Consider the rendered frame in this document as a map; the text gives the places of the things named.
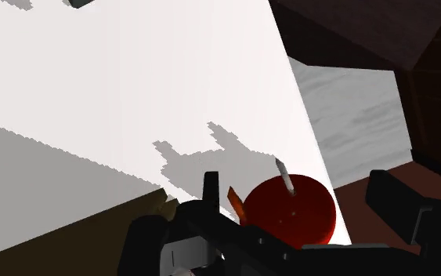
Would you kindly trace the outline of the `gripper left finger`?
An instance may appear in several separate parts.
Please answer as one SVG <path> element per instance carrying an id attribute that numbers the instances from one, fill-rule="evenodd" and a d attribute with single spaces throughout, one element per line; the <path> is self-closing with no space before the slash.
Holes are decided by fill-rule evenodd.
<path id="1" fill-rule="evenodd" d="M 219 173 L 204 174 L 202 198 L 180 204 L 184 230 L 213 248 L 212 264 L 193 269 L 195 276 L 299 276 L 298 251 L 256 226 L 242 227 L 219 212 Z"/>

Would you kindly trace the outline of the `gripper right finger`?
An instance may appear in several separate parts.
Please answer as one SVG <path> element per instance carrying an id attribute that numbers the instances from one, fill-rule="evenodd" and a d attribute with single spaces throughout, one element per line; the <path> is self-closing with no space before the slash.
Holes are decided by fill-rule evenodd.
<path id="1" fill-rule="evenodd" d="M 441 200 L 424 197 L 386 170 L 371 171 L 367 205 L 419 256 L 441 263 Z"/>

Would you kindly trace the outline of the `orange flat strip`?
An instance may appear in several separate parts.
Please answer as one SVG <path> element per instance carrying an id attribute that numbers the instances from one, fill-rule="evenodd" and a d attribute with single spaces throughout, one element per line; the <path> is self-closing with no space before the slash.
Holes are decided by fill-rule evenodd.
<path id="1" fill-rule="evenodd" d="M 247 223 L 247 217 L 244 210 L 244 203 L 241 201 L 241 199 L 232 187 L 229 187 L 227 198 L 232 205 L 234 212 L 239 218 L 240 225 L 245 226 Z"/>

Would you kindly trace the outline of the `red apple with pale stem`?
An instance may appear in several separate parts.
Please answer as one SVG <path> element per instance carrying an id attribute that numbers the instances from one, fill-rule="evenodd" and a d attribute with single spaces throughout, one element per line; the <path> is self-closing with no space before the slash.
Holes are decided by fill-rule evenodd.
<path id="1" fill-rule="evenodd" d="M 255 187 L 239 210 L 242 226 L 254 225 L 300 249 L 326 245 L 336 226 L 336 207 L 328 189 L 304 175 L 290 174 L 276 159 L 280 172 Z"/>

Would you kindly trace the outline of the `black rounded object grey panel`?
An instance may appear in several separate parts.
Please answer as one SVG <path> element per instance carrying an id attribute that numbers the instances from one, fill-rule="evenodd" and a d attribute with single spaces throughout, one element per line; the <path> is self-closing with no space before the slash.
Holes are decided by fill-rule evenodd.
<path id="1" fill-rule="evenodd" d="M 184 223 L 160 215 L 131 222 L 117 276 L 225 276 L 216 248 Z"/>

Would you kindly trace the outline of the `olive brown box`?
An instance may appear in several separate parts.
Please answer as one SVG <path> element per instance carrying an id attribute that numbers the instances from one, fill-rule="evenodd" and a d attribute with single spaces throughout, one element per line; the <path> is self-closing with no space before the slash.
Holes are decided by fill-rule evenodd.
<path id="1" fill-rule="evenodd" d="M 129 224 L 144 215 L 170 220 L 179 205 L 152 191 L 0 251 L 0 276 L 117 276 Z"/>

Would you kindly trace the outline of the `dark brown wooden cabinet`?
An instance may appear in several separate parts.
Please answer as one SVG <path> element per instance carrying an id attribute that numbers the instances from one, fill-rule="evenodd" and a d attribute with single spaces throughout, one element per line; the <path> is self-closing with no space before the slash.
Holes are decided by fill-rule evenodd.
<path id="1" fill-rule="evenodd" d="M 441 175 L 441 0 L 268 0 L 289 57 L 391 71 L 413 160 Z"/>

